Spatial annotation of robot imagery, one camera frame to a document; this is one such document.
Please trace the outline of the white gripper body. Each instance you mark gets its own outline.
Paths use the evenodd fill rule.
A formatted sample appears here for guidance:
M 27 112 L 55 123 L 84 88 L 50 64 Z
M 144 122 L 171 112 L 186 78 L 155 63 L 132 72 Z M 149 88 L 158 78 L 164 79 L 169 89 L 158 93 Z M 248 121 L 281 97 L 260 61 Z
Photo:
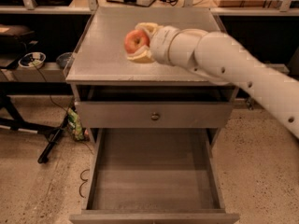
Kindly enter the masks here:
M 170 65 L 169 49 L 172 41 L 178 35 L 179 29 L 173 26 L 164 26 L 157 30 L 149 43 L 152 58 L 160 64 Z

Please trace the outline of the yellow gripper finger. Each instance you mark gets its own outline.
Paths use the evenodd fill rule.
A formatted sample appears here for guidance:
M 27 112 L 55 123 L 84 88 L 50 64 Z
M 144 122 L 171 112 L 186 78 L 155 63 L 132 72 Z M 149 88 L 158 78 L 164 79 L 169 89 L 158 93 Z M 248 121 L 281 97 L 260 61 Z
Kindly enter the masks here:
M 155 22 L 140 22 L 135 26 L 135 29 L 143 36 L 147 38 L 153 38 L 153 36 L 162 28 L 161 25 Z
M 127 59 L 132 63 L 153 63 L 150 48 L 148 46 L 142 46 L 134 53 L 129 53 Z

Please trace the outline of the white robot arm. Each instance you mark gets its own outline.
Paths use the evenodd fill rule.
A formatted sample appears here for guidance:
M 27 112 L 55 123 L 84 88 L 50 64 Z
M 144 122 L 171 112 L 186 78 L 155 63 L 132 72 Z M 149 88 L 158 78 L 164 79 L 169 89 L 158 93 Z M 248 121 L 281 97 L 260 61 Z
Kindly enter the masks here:
M 299 137 L 299 81 L 261 63 L 231 36 L 141 22 L 124 48 L 133 63 L 177 66 L 217 85 L 236 85 Z

